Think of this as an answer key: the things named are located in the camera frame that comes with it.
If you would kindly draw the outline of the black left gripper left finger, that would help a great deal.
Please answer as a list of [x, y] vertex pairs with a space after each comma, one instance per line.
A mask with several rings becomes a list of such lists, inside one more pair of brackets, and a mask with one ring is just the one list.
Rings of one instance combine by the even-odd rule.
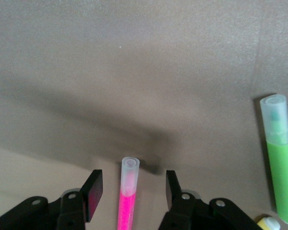
[[102, 170], [93, 170], [80, 189], [49, 202], [42, 196], [22, 201], [0, 216], [0, 230], [85, 230], [103, 194]]

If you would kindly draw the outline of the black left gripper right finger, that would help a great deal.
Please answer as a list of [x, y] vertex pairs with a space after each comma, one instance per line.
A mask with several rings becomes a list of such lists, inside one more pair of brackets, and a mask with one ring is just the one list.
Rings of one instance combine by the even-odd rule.
[[160, 230], [259, 230], [260, 227], [235, 203], [225, 198], [206, 204], [181, 189], [176, 172], [166, 171], [168, 212]]

